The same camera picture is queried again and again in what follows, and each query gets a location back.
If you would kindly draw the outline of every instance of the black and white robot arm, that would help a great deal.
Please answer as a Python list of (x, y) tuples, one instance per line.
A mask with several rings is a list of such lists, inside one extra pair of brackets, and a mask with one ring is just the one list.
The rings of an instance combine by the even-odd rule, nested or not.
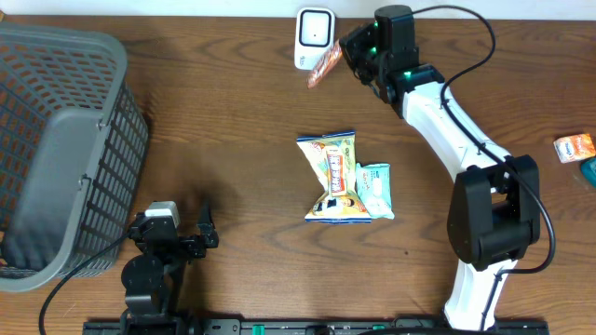
[[(416, 128), (449, 171), (454, 193), (447, 232), (459, 263), (443, 312), (452, 328), (486, 330), (494, 324), (494, 308), (507, 273), (539, 238), (540, 211), (531, 197), (538, 194), (537, 166), (530, 156), (514, 158), (495, 144), (448, 87), (441, 98), (446, 85), (442, 75), (418, 62), (409, 7), (382, 7), (374, 16), (375, 23), (340, 39), (342, 52), (357, 79)], [(511, 178), (508, 171), (518, 178)], [(519, 179), (534, 194), (528, 194)], [(493, 204), (494, 193), (506, 194), (506, 200)]]

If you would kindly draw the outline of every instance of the white sensor box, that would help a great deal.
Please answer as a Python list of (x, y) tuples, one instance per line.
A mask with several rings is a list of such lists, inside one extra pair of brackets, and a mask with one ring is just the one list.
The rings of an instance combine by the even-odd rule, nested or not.
[(294, 65), (312, 70), (323, 54), (333, 46), (335, 15), (327, 8), (306, 7), (296, 18)]

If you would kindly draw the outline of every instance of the wooden table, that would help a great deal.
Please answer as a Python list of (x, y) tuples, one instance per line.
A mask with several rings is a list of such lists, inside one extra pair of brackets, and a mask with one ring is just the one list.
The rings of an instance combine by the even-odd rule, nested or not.
[[(457, 258), (446, 234), (452, 182), (427, 143), (363, 87), (345, 64), (319, 88), (293, 66), (290, 19), (13, 17), (100, 31), (129, 54), (128, 83), (153, 120), (134, 211), (175, 200), (192, 225), (209, 199), (221, 245), (187, 272), (182, 308), (246, 318), (392, 318), (436, 314), (451, 294)], [(339, 35), (358, 20), (338, 20)], [(596, 134), (596, 24), (494, 21), (497, 51), (454, 84), (477, 124), (540, 166), (541, 195), (558, 252), (539, 275), (508, 279), (497, 315), (544, 317), (553, 334), (596, 324), (596, 191), (552, 141)], [(488, 50), (474, 20), (419, 20), (423, 61), (453, 75)], [(355, 129), (358, 161), (391, 164), (396, 219), (369, 225), (306, 223), (322, 190), (295, 138)], [(519, 267), (547, 253), (546, 231)], [(125, 309), (126, 243), (106, 274), (68, 283), (50, 305), (48, 334), (80, 334), (90, 318)], [(0, 334), (34, 334), (56, 282), (0, 294)]]

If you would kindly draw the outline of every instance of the gray basket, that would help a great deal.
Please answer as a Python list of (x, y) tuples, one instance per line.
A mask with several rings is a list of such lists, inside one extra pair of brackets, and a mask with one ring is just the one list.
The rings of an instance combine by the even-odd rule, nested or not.
[(0, 23), (0, 290), (38, 288), (123, 234), (148, 139), (126, 70), (109, 35)]

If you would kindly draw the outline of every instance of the white backdrop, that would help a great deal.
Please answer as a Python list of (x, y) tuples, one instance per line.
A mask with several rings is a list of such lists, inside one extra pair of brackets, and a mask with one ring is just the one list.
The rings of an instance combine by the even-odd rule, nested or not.
[[(596, 20), (596, 0), (0, 0), (0, 9), (7, 14), (294, 17), (301, 7), (321, 6), (339, 18), (370, 18), (378, 7), (392, 4), (459, 5), (489, 19)], [(467, 14), (441, 10), (420, 17)]]

